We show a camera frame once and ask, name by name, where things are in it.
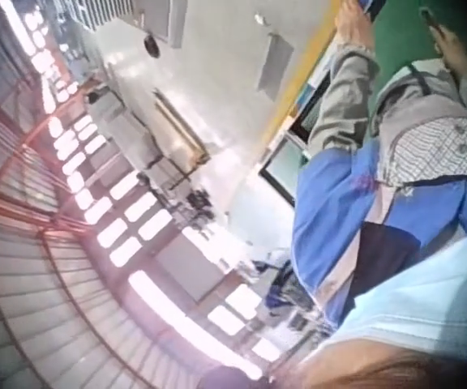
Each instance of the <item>plaid fabric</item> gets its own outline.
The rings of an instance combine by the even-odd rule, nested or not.
[[[407,130],[385,155],[378,180],[389,186],[467,176],[467,118],[442,118]]]

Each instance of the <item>hand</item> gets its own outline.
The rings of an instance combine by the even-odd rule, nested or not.
[[[460,79],[467,74],[466,49],[454,32],[443,25],[440,26],[440,29],[441,31],[430,27],[431,35],[435,39],[435,49],[443,56],[446,66]]]
[[[374,50],[371,17],[363,12],[358,0],[344,0],[336,17],[336,41]]]

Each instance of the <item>green panel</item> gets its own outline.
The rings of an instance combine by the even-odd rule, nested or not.
[[[286,140],[275,156],[273,156],[266,170],[290,195],[295,197],[302,161],[302,149]]]
[[[374,22],[379,91],[405,64],[437,58],[428,27],[419,9],[429,8],[434,17],[457,33],[467,48],[467,9],[461,0],[387,0]]]

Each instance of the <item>air vent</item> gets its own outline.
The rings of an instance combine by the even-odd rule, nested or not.
[[[292,54],[293,46],[282,36],[274,33],[269,35],[268,51],[257,85],[258,91],[264,91],[272,100],[276,99]]]

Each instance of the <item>light blue fabric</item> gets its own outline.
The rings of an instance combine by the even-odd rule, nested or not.
[[[375,198],[372,186],[379,154],[376,139],[354,154],[328,149],[315,156],[298,180],[293,224],[292,263],[298,279],[314,294],[361,227]],[[397,197],[384,224],[412,234],[420,247],[449,225],[467,235],[467,180],[418,186]],[[349,291],[347,284],[330,302],[326,315],[335,325]]]
[[[467,361],[467,238],[358,297],[321,347],[351,339]]]

